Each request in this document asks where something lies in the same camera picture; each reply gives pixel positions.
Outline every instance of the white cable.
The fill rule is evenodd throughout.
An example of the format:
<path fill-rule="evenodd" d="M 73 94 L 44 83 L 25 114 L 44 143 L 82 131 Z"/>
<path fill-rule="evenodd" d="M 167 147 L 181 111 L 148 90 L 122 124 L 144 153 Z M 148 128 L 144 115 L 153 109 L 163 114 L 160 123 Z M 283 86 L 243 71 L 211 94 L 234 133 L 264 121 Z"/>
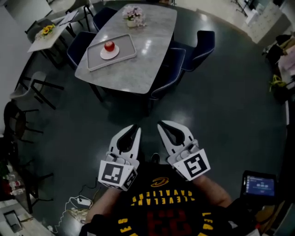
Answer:
<path fill-rule="evenodd" d="M 75 199 L 77 202 L 78 202 L 78 200 L 77 200 L 77 198 L 79 198 L 79 197 L 83 197 L 83 198 L 85 198 L 85 199 L 87 199 L 87 200 L 90 200 L 89 198 L 87 198 L 87 197 L 84 197 L 84 196 L 82 196 L 82 195 L 79 195 L 79 196 L 77 196 L 77 197 L 70 197 L 69 198 L 69 201 L 65 204 L 65 211 L 62 213 L 62 216 L 60 217 L 60 221 L 59 221 L 59 223 L 58 223 L 58 225 L 55 225 L 54 227 L 55 227 L 55 230 L 56 230 L 56 232 L 54 232 L 53 230 L 52 230 L 52 228 L 50 228 L 49 229 L 49 227 L 48 227 L 48 229 L 52 232 L 52 233 L 54 233 L 54 234 L 57 234 L 58 233 L 58 230 L 57 230 L 57 227 L 60 227 L 60 223 L 62 222 L 62 218 L 64 217 L 64 213 L 66 213 L 66 205 L 68 204 L 68 203 L 71 203 L 76 209 L 78 208 L 74 203 L 72 203 L 72 199 Z"/>

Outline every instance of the electrical outlet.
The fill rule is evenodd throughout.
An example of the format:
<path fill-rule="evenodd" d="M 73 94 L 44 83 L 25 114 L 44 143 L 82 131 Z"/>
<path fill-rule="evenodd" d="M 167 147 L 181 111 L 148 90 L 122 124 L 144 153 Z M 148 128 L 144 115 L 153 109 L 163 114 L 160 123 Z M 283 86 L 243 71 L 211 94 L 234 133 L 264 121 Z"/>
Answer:
<path fill-rule="evenodd" d="M 85 205 L 85 206 L 90 206 L 91 204 L 91 201 L 88 200 L 88 199 L 77 199 L 77 202 L 78 204 L 81 204 L 81 205 Z"/>

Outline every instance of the gray marble table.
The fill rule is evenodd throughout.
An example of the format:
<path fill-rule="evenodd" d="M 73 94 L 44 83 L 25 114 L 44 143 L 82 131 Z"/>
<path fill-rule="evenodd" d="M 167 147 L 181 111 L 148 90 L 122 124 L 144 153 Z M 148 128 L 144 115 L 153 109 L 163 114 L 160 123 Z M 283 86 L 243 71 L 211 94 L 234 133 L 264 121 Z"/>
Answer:
<path fill-rule="evenodd" d="M 170 44 L 177 11 L 148 4 L 134 5 L 142 8 L 147 26 L 128 28 L 122 8 L 105 24 L 90 45 L 130 34 L 137 56 L 90 72 L 84 54 L 75 72 L 77 78 L 101 87 L 138 94 L 146 94 L 150 90 Z"/>

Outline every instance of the red apple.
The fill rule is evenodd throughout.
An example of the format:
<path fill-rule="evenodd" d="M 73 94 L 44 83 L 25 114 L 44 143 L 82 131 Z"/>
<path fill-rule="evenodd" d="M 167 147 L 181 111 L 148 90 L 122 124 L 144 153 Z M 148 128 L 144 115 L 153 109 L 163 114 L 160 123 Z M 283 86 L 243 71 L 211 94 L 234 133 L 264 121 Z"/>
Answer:
<path fill-rule="evenodd" d="M 109 42 L 106 42 L 105 43 L 105 49 L 108 51 L 108 52 L 112 52 L 114 49 L 115 49 L 115 44 L 113 41 L 109 41 Z"/>

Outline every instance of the white tray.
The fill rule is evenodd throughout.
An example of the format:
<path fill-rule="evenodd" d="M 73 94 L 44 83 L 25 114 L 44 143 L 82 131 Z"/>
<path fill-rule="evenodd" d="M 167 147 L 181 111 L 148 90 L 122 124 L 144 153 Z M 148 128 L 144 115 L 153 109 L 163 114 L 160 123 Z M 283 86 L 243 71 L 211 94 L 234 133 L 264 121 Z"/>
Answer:
<path fill-rule="evenodd" d="M 100 57 L 100 52 L 107 41 L 113 41 L 120 48 L 120 52 L 112 59 L 104 60 Z M 121 35 L 108 39 L 103 42 L 91 45 L 87 48 L 87 68 L 89 71 L 95 71 L 99 68 L 127 60 L 136 56 L 137 52 L 134 47 L 132 38 L 129 34 Z"/>

